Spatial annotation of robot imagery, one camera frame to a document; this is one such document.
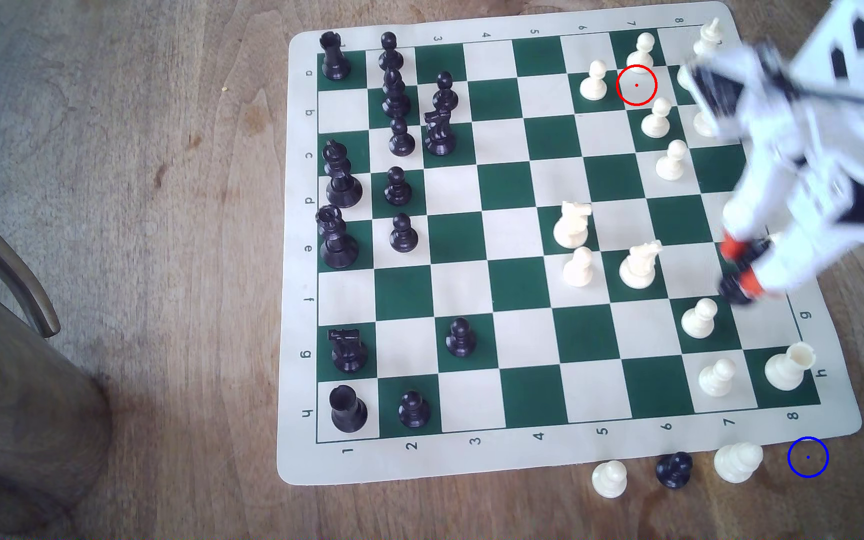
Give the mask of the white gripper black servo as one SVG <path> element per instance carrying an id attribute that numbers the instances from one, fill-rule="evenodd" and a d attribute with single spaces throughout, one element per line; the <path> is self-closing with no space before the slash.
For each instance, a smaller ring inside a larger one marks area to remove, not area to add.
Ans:
<path id="1" fill-rule="evenodd" d="M 864 244 L 864 100 L 747 98 L 752 150 L 722 214 L 738 298 L 795 289 Z M 785 206 L 791 226 L 755 238 Z"/>

